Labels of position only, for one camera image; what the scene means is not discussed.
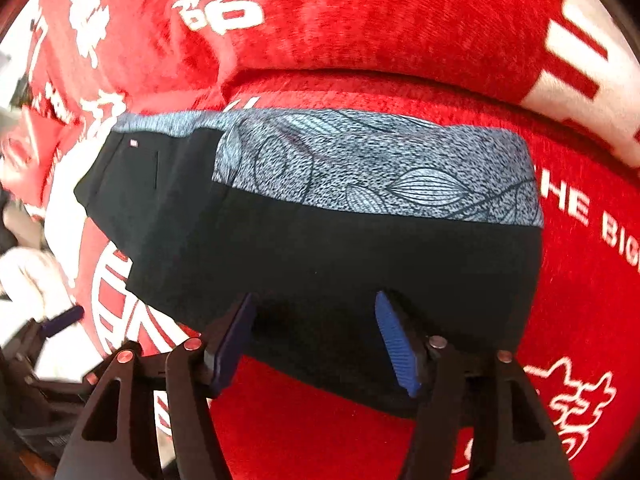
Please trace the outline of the black pants with blue trim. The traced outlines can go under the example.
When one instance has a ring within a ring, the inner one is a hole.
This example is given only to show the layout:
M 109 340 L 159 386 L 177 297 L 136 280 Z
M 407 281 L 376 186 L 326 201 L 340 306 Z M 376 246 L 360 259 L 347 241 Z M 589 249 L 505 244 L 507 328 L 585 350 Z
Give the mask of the black pants with blue trim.
M 360 110 L 128 114 L 75 195 L 145 304 L 202 330 L 249 292 L 251 356 L 397 415 L 413 405 L 378 292 L 457 347 L 514 350 L 538 282 L 534 166 L 504 129 Z

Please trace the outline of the white fluffy cloth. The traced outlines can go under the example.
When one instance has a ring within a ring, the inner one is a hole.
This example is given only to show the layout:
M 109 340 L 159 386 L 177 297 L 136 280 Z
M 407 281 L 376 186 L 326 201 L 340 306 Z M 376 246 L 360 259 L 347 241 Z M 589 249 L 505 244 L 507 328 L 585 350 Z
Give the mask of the white fluffy cloth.
M 50 252 L 14 247 L 1 256 L 1 290 L 28 318 L 54 318 L 73 305 Z

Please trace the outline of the red quilt with white characters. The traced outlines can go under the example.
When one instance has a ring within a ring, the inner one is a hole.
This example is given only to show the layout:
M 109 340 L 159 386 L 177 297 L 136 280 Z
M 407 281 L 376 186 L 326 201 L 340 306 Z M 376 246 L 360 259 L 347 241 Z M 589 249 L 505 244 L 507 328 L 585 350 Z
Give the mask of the red quilt with white characters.
M 601 0 L 30 0 L 3 186 L 40 212 L 90 352 L 155 356 L 192 330 L 127 289 L 131 260 L 75 188 L 122 116 L 360 110 L 504 129 L 544 215 L 512 353 L 570 479 L 602 479 L 639 421 L 639 61 Z M 302 382 L 246 344 L 209 401 L 228 479 L 402 479 L 397 415 Z

